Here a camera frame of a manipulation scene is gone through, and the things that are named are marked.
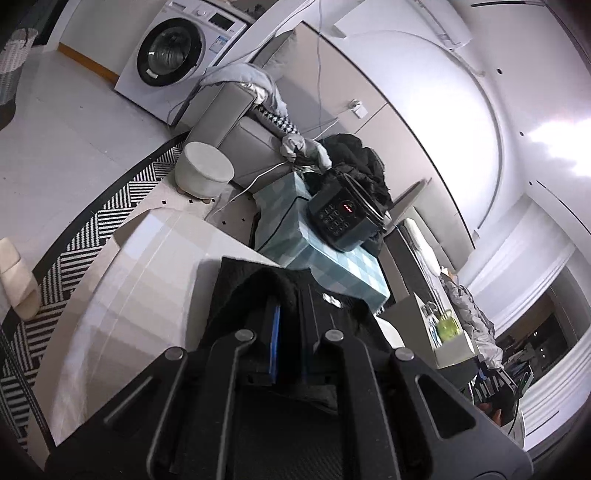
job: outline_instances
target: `sofa cushion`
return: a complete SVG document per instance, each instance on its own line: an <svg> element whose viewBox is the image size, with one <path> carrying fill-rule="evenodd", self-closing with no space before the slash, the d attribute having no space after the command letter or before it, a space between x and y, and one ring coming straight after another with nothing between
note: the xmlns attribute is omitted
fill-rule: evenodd
<svg viewBox="0 0 591 480"><path fill-rule="evenodd" d="M290 121L289 117L276 115L262 105L254 107L252 109L252 114L263 127L270 130L279 138L283 138L287 134L300 134L300 131Z"/></svg>
<svg viewBox="0 0 591 480"><path fill-rule="evenodd" d="M297 54L295 30L283 32L269 40L269 43L256 55L252 63L265 70L273 80L283 77L283 70Z"/></svg>

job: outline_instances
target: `person's hand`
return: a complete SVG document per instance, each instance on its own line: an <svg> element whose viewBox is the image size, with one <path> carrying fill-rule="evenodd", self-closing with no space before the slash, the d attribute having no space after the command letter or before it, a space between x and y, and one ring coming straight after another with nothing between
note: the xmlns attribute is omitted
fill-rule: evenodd
<svg viewBox="0 0 591 480"><path fill-rule="evenodd" d="M499 427L501 426L501 414L503 411L500 408L499 410L493 411L492 405L490 403L481 403L478 405L478 408L486 413L486 415L488 415L488 417Z"/></svg>

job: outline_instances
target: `air conditioner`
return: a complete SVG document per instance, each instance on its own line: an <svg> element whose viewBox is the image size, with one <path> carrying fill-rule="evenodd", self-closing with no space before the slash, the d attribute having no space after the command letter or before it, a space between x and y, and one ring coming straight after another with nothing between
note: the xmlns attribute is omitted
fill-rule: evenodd
<svg viewBox="0 0 591 480"><path fill-rule="evenodd" d="M472 33L460 15L447 0L408 0L449 50L463 47L472 39Z"/></svg>

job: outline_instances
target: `red digital display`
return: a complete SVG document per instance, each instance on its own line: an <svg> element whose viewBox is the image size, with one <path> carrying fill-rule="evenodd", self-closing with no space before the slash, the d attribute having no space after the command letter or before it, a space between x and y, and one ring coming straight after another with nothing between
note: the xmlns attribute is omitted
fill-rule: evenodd
<svg viewBox="0 0 591 480"><path fill-rule="evenodd" d="M351 204L351 202L343 202L341 203L341 207L348 215L353 213L353 204Z"/></svg>

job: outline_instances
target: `sofa armrest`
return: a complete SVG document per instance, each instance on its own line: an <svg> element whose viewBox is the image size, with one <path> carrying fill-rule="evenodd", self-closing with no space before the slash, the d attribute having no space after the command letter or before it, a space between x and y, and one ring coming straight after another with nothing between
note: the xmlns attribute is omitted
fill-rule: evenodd
<svg viewBox="0 0 591 480"><path fill-rule="evenodd" d="M394 202L394 207L389 211L392 222L389 225L386 235L388 235L394 228L404 220L404 214L413 206L420 193L427 187L431 180L422 179L409 187L401 196Z"/></svg>
<svg viewBox="0 0 591 480"><path fill-rule="evenodd" d="M186 143L219 147L254 100L252 92L234 82L206 86L191 100L183 115L183 123L192 127Z"/></svg>

